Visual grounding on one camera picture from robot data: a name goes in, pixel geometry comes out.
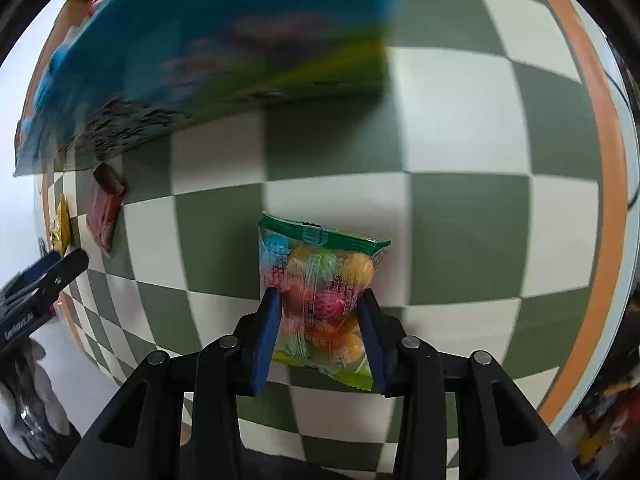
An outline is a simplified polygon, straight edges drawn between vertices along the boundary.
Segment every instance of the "checkered wall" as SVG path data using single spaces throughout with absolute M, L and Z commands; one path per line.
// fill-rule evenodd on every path
M 72 320 L 118 384 L 150 351 L 197 351 L 256 309 L 268 210 L 390 238 L 372 284 L 385 309 L 440 351 L 491 352 L 542 402 L 580 327 L 598 248 L 600 154 L 580 69 L 545 0 L 396 4 L 381 98 L 255 110 L 113 159 L 130 190 L 111 258 L 86 227 L 90 171 L 51 168 L 50 215 L 65 193 L 74 243 L 90 256 L 65 291 Z M 248 447 L 354 478 L 391 472 L 400 413 L 401 400 L 281 365 L 238 402 Z

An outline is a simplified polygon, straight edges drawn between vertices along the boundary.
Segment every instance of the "candy bag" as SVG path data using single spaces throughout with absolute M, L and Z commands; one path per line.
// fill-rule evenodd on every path
M 71 227 L 69 223 L 69 208 L 66 204 L 66 198 L 60 194 L 60 202 L 56 210 L 56 216 L 51 223 L 49 229 L 51 235 L 51 246 L 53 250 L 64 256 L 66 248 L 69 247 L 69 238 L 71 237 Z
M 109 256 L 122 199 L 127 186 L 122 177 L 106 163 L 94 170 L 93 193 L 86 225 L 98 247 Z
M 274 286 L 282 293 L 273 360 L 317 368 L 338 382 L 370 390 L 356 303 L 389 245 L 263 213 L 260 292 Z

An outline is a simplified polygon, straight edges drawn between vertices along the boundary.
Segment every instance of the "clear plastic candy bag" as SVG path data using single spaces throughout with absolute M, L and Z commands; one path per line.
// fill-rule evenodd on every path
M 273 360 L 370 390 L 356 303 L 390 244 L 263 213 L 260 292 L 270 286 L 282 292 Z

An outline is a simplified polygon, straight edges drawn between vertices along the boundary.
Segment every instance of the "red candy wrapper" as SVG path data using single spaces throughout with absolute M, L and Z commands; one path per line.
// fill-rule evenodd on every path
M 107 256 L 111 253 L 113 230 L 126 192 L 124 180 L 111 166 L 102 163 L 95 168 L 94 190 L 86 225 L 98 247 Z

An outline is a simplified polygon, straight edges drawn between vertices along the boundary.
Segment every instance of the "gold candy wrapper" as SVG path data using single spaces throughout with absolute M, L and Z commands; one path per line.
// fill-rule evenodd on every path
M 56 217 L 51 223 L 50 236 L 53 250 L 58 252 L 60 256 L 64 256 L 66 248 L 69 247 L 71 225 L 69 222 L 69 208 L 63 194 L 60 194 L 60 203 L 56 210 Z

